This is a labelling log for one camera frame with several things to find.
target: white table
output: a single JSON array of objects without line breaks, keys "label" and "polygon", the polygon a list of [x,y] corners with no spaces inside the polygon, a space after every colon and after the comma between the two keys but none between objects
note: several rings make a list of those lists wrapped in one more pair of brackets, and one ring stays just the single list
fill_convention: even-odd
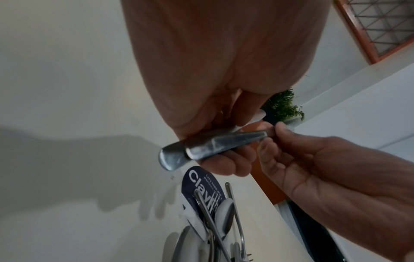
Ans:
[{"label": "white table", "polygon": [[[157,162],[176,137],[118,1],[2,1],[0,31],[0,261],[169,261],[191,165]],[[251,176],[218,180],[255,261],[311,261]]]}]

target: skin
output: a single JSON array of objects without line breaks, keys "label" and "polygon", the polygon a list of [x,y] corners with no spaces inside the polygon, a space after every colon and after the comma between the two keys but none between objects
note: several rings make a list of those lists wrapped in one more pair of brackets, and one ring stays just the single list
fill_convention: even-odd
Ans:
[{"label": "skin", "polygon": [[[263,123],[260,129],[271,127]],[[414,164],[283,123],[258,147],[263,172],[325,227],[392,261],[414,250]]]},{"label": "skin", "polygon": [[[180,139],[243,126],[308,69],[328,0],[121,0],[132,48],[159,113]],[[246,176],[249,146],[200,162]]]}]

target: person's left hand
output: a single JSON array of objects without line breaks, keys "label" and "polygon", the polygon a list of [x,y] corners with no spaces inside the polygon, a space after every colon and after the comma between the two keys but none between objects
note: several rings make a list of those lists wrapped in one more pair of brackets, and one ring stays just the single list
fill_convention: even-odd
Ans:
[{"label": "person's left hand", "polygon": [[[135,58],[165,122],[180,139],[243,126],[273,94],[308,69],[328,0],[122,0]],[[243,146],[201,166],[246,176],[256,158]]]}]

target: metal grille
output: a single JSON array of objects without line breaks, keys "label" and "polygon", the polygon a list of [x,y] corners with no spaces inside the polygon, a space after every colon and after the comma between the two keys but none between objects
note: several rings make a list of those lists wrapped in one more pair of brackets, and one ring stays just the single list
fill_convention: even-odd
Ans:
[{"label": "metal grille", "polygon": [[337,0],[337,3],[354,31],[365,34],[358,38],[362,45],[367,45],[364,49],[376,52],[373,63],[413,40],[414,0]]}]

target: foliage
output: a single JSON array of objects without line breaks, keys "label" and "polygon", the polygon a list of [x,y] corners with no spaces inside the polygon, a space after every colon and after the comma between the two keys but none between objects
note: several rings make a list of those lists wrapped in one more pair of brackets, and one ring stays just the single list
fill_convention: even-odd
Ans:
[{"label": "foliage", "polygon": [[292,89],[278,93],[267,100],[268,108],[279,121],[285,121],[297,116],[301,116],[301,120],[305,117],[305,113],[301,108],[292,104],[294,93]]}]

